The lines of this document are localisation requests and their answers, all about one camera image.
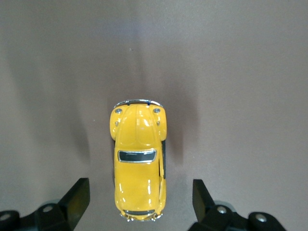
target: silver screw head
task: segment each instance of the silver screw head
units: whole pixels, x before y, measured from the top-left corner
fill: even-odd
[[[6,219],[8,219],[8,218],[10,218],[10,217],[11,217],[11,215],[8,214],[8,213],[3,214],[3,215],[0,217],[0,221],[4,221],[4,220],[6,220]]]
[[[260,214],[260,213],[258,213],[258,214],[256,215],[256,218],[257,218],[257,220],[260,221],[260,222],[266,222],[266,221],[267,221],[267,220],[266,220],[266,217],[265,217],[264,215]]]
[[[154,109],[153,109],[153,112],[154,112],[154,113],[160,113],[160,109],[159,109],[159,108],[154,108]]]
[[[117,114],[120,114],[121,112],[122,112],[121,108],[118,108],[118,109],[115,110],[115,113],[117,113]]]
[[[217,211],[220,212],[221,214],[225,214],[227,212],[227,210],[224,206],[219,206],[217,208]]]
[[[47,212],[49,212],[49,211],[51,211],[52,210],[52,206],[51,205],[48,205],[48,206],[46,206],[45,208],[43,208],[43,212],[44,213],[47,213]]]

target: toy car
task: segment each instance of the toy car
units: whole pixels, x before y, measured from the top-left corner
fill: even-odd
[[[126,100],[114,106],[110,134],[115,140],[115,205],[130,220],[162,216],[166,204],[163,106],[151,100]]]

